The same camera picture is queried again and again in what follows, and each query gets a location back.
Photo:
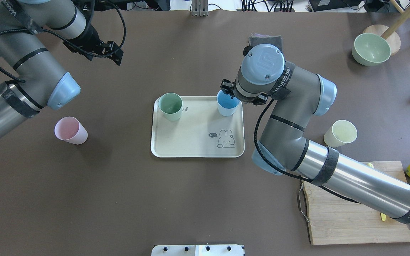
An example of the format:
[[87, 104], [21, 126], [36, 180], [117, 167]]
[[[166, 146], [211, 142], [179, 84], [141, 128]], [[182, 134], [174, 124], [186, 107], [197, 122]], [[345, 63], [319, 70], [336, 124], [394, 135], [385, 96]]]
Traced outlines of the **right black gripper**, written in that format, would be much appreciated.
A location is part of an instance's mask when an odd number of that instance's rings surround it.
[[221, 91], [229, 95], [231, 98], [237, 98], [243, 103], [251, 103], [254, 105], [264, 105], [267, 103], [267, 95], [263, 92], [246, 91], [238, 79], [234, 82], [223, 79], [221, 82]]

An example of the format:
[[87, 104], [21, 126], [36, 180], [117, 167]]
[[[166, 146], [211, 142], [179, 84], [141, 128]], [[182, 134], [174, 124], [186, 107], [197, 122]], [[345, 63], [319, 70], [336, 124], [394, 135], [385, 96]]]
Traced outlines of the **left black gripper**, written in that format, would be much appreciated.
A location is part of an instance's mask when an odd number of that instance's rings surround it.
[[87, 59], [92, 59], [90, 54], [82, 53], [77, 49], [84, 50], [85, 52], [101, 55], [108, 55], [107, 58], [111, 59], [116, 65], [120, 66], [124, 51], [115, 42], [109, 41], [104, 43], [98, 36], [96, 29], [90, 25], [83, 33], [75, 39], [68, 39], [63, 41], [63, 45], [66, 46], [71, 52], [79, 53]]

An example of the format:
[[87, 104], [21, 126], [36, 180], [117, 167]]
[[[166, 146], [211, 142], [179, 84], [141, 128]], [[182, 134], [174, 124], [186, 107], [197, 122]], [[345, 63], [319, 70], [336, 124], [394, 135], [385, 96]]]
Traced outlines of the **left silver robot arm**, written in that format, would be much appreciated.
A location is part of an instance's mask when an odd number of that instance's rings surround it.
[[120, 65], [123, 50], [103, 42], [90, 19], [71, 0], [0, 0], [0, 138], [42, 108], [59, 109], [81, 88], [37, 38], [50, 33], [87, 59], [107, 57]]

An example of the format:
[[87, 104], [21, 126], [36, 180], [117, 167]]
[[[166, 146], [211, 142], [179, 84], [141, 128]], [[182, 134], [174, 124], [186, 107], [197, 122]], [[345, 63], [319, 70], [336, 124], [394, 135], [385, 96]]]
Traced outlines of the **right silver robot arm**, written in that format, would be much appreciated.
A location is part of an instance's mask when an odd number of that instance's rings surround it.
[[408, 89], [375, 73], [338, 85], [285, 59], [272, 44], [247, 46], [236, 79], [221, 88], [273, 109], [258, 134], [255, 162], [387, 214], [410, 230], [410, 183], [362, 163], [410, 162]]

